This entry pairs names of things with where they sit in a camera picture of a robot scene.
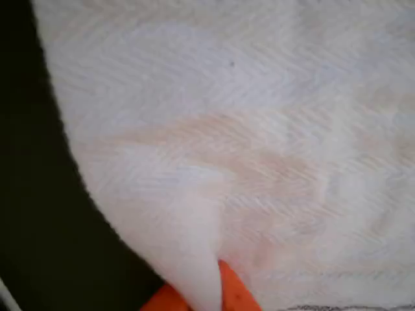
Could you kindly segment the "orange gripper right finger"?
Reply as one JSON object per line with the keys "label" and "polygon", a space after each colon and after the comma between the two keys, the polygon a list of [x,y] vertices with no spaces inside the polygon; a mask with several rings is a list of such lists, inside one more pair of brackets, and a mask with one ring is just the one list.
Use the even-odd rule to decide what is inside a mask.
{"label": "orange gripper right finger", "polygon": [[261,311],[261,307],[238,275],[221,260],[222,309],[224,311]]}

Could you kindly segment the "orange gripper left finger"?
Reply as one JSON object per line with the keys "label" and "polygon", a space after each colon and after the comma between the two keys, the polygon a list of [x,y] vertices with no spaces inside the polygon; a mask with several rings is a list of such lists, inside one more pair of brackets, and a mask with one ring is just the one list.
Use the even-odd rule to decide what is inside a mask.
{"label": "orange gripper left finger", "polygon": [[142,307],[141,311],[189,311],[187,302],[169,284],[163,285]]}

